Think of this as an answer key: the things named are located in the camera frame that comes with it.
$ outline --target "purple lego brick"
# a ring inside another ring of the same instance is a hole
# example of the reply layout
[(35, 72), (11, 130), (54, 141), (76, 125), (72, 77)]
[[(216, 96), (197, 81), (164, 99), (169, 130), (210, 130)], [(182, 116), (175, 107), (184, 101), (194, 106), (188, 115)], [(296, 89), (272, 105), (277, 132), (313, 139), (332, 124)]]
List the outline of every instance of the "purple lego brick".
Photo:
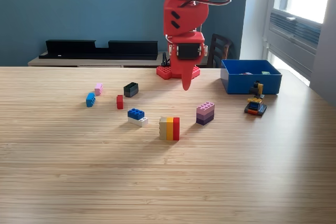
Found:
[(215, 115), (212, 115), (211, 117), (209, 117), (207, 120), (204, 120), (204, 121), (199, 118), (196, 118), (196, 123), (204, 126), (205, 124), (211, 122), (214, 118), (215, 118)]
[(207, 113), (206, 115), (201, 115), (201, 114), (196, 114), (196, 117), (198, 118), (198, 119), (201, 119), (201, 120), (203, 120), (203, 121), (205, 121), (205, 120), (207, 120), (209, 117), (211, 117), (211, 116), (213, 116), (213, 115), (215, 115), (215, 111), (213, 110), (213, 111), (210, 111), (209, 113)]
[(103, 84), (97, 83), (96, 88), (94, 90), (96, 95), (101, 95), (101, 92), (103, 91)]
[(201, 115), (206, 115), (207, 113), (215, 110), (215, 104), (213, 102), (206, 102), (197, 107), (197, 113)]

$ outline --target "blue wall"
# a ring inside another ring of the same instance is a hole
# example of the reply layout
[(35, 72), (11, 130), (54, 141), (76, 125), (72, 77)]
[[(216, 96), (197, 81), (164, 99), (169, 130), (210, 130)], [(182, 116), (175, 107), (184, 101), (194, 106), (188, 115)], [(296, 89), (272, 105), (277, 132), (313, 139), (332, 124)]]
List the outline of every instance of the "blue wall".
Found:
[[(0, 66), (26, 66), (46, 50), (47, 39), (95, 39), (97, 47), (107, 47), (108, 40), (158, 40), (159, 50), (166, 50), (163, 2), (0, 0)], [(240, 47), (244, 9), (242, 0), (234, 0), (232, 6), (211, 7), (203, 26), (206, 42), (219, 33)]]
[(222, 7), (212, 7), (210, 19), (213, 20), (215, 33), (232, 40), (235, 58), (240, 56), (246, 0), (232, 0)]

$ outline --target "dark purple lego brick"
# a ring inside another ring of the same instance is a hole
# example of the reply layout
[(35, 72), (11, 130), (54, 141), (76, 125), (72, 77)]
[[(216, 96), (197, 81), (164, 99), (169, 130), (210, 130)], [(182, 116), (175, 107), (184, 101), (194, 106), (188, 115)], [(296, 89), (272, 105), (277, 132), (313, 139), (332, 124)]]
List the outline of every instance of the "dark purple lego brick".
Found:
[(201, 119), (202, 121), (205, 121), (207, 120), (208, 118), (210, 118), (211, 116), (215, 115), (215, 111), (210, 111), (209, 113), (207, 113), (206, 115), (202, 115), (202, 114), (199, 114), (199, 113), (196, 113), (196, 117), (198, 119)]
[(215, 115), (210, 116), (207, 120), (201, 120), (199, 118), (196, 118), (196, 123), (204, 126), (205, 124), (211, 122), (214, 118), (215, 118)]

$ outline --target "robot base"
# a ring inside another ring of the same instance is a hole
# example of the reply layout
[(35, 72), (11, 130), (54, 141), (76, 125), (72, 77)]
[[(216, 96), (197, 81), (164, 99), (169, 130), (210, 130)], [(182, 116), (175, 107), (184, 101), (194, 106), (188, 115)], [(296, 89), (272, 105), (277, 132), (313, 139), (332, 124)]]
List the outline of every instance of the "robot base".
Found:
[[(181, 74), (173, 74), (171, 67), (162, 67), (162, 66), (157, 67), (156, 74), (165, 80), (169, 80), (171, 78), (180, 79), (182, 77)], [(196, 78), (200, 74), (201, 74), (200, 68), (195, 66), (193, 70), (192, 79)]]

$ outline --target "lego stack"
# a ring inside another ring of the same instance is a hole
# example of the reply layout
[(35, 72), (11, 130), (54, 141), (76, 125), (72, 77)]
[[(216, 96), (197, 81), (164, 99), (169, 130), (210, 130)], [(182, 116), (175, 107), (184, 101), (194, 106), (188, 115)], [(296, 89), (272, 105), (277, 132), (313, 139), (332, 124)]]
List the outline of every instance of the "lego stack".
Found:
[(215, 118), (215, 104), (206, 102), (196, 110), (196, 123), (205, 125)]
[(132, 97), (139, 92), (139, 85), (135, 82), (132, 82), (124, 87), (124, 96)]
[(180, 118), (160, 118), (160, 139), (180, 140)]
[(148, 118), (145, 118), (145, 112), (137, 109), (131, 109), (127, 113), (128, 121), (137, 126), (144, 127), (148, 124)]

